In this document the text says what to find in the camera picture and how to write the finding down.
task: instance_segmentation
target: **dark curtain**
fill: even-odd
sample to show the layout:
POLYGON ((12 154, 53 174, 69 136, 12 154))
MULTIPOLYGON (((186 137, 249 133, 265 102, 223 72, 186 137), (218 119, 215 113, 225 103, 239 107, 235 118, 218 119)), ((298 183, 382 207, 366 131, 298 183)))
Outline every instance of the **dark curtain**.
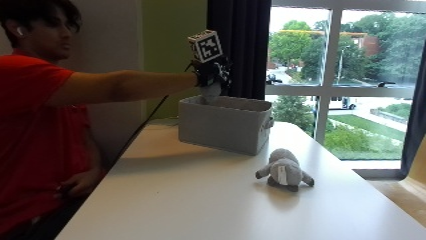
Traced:
POLYGON ((426 133, 426 44, 418 72, 417 85, 413 96, 411 113, 405 136, 401 172, 406 176, 410 171, 417 149, 426 133))
POLYGON ((270 0, 209 0, 208 29, 217 31, 233 62, 231 85, 222 94, 265 99, 270 0))

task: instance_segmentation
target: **white table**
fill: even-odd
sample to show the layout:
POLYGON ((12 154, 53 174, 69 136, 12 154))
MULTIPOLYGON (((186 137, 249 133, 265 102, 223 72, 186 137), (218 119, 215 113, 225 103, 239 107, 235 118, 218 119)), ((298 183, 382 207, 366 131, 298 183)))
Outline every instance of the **white table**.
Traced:
POLYGON ((181 143, 149 125, 68 223, 60 240, 425 240, 426 229, 293 124, 257 156, 181 143), (314 188, 255 179, 287 148, 314 188))

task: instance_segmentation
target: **fabric bin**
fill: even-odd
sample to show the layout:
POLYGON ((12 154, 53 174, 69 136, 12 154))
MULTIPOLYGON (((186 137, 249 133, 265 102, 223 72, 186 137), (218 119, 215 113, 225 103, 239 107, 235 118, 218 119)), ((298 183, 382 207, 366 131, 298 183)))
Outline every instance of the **fabric bin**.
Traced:
POLYGON ((267 101, 219 96, 208 104, 194 96, 178 102, 178 139, 185 143, 257 155, 273 122, 267 101))

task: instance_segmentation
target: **sidewalk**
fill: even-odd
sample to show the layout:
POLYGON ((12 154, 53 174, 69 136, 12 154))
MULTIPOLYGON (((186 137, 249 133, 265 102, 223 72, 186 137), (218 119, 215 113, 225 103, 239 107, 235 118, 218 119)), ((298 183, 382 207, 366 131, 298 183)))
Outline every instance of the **sidewalk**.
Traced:
POLYGON ((397 130, 399 130, 401 132, 406 132, 406 130, 407 130, 407 125, 406 125, 406 124, 398 123, 398 122, 395 122, 395 121, 391 121, 391 120, 389 120, 389 119, 385 119, 385 118, 382 118, 382 117, 378 117, 378 116, 375 116, 375 115, 373 115, 373 114, 370 114, 370 113, 354 111, 353 114, 354 114, 355 116, 358 116, 358 117, 362 117, 362 118, 365 118, 365 119, 367 119, 367 120, 370 120, 370 121, 373 121, 373 122, 377 122, 377 123, 385 125, 386 127, 390 127, 390 128, 393 128, 393 129, 397 129, 397 130))

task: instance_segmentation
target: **window frame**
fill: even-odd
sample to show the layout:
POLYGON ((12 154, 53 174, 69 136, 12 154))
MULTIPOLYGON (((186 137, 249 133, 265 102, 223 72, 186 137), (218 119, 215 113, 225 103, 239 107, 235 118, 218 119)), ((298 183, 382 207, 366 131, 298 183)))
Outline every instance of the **window frame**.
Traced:
POLYGON ((271 0, 271 7, 321 8, 330 10, 329 34, 323 57, 322 85, 266 85, 265 95, 319 96, 314 139, 325 141, 326 121, 331 97, 393 97, 411 98, 413 87, 333 86, 334 63, 338 57, 341 18, 345 10, 393 11, 426 13, 426 2, 406 0, 271 0))

